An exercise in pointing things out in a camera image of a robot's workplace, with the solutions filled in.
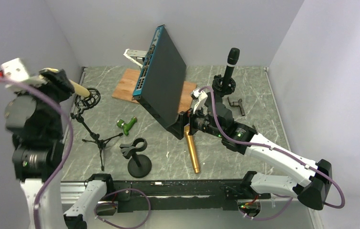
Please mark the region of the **dark gold microphone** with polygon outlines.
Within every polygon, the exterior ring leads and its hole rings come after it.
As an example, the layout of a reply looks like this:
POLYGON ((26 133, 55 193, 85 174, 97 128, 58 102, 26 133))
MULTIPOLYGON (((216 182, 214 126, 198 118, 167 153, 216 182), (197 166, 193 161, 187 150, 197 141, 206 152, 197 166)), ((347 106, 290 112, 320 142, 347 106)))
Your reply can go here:
POLYGON ((197 155, 197 150, 196 150, 194 138, 193 138, 192 135, 190 135, 190 130, 191 129, 190 129, 189 125, 186 125, 184 127, 184 137, 185 137, 186 142, 187 142, 187 147, 188 147, 190 160, 191 160, 191 164, 192 164, 192 168, 194 170, 194 173, 199 174, 201 172, 199 159, 198 159, 198 155, 197 155))

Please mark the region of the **light gold microphone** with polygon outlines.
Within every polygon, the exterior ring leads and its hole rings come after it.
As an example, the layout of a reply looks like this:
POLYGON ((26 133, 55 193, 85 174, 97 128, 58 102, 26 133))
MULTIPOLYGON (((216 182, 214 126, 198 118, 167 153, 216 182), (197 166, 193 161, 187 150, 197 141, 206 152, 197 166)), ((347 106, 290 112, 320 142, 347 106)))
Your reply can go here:
POLYGON ((64 92, 75 93, 84 98, 90 96, 90 91, 80 84, 70 80, 64 69, 44 68, 42 76, 62 89, 64 92))

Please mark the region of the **black round-base mic stand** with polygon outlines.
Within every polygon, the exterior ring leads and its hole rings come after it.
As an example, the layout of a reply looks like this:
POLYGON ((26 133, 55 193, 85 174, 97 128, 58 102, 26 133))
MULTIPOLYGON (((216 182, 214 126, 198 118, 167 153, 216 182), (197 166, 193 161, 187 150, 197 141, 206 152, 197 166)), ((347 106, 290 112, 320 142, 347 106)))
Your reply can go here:
POLYGON ((128 144, 120 144, 120 151, 126 159, 129 159, 127 169, 129 174, 134 178, 143 178, 147 176, 152 169, 152 162, 150 158, 143 154, 138 154, 144 151, 148 146, 146 139, 139 137, 128 144))

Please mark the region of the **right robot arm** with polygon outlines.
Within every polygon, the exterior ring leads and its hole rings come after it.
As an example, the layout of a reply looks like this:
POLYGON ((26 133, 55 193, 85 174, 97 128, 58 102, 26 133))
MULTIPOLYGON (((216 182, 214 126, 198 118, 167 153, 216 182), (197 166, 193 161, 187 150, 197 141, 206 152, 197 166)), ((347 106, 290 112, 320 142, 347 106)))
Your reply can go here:
POLYGON ((166 130, 182 139, 186 128, 189 135, 201 131, 219 137, 227 149, 261 159, 285 173, 285 176, 278 176, 247 172, 240 185, 244 197, 274 193, 297 198, 314 210, 322 210, 328 205, 326 199, 333 184, 329 161, 322 159, 316 162, 278 146, 255 128, 235 121, 232 112, 224 105, 208 107, 207 114, 203 113, 202 108, 190 108, 179 113, 176 121, 166 130))

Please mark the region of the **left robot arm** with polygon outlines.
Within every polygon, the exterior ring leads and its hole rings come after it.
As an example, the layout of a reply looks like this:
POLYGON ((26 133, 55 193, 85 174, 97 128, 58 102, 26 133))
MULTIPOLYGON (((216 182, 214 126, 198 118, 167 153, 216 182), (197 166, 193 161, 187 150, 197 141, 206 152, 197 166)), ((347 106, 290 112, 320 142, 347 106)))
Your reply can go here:
POLYGON ((15 177, 29 207, 31 229, 86 229, 98 202, 114 196, 109 174, 93 174, 85 190, 68 210, 62 209, 62 167, 72 148, 63 143, 60 103, 73 94, 88 95, 70 81, 64 70, 45 68, 37 75, 21 67, 3 71, 3 81, 15 88, 16 98, 5 110, 12 134, 15 177))

